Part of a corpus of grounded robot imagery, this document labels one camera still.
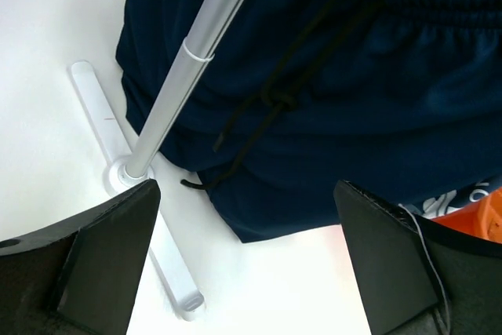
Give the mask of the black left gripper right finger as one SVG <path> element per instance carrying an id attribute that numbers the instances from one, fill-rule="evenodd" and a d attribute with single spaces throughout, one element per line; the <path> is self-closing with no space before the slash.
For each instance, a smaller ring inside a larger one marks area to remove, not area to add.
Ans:
<path id="1" fill-rule="evenodd" d="M 334 200 L 373 334 L 499 334 L 501 245 L 347 181 Z"/>

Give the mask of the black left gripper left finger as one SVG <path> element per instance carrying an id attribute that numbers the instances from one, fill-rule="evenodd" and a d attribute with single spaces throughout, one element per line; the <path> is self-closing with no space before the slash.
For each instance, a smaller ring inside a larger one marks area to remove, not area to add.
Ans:
<path id="1" fill-rule="evenodd" d="M 155 180 L 1 242 L 3 334 L 125 334 L 161 193 Z"/>

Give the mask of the navy blue shorts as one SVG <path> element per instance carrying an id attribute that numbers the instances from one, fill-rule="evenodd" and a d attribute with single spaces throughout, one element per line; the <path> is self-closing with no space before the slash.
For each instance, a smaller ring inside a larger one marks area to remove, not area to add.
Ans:
<path id="1" fill-rule="evenodd" d="M 501 0 L 245 0 L 160 151 L 243 242 L 501 176 Z"/>

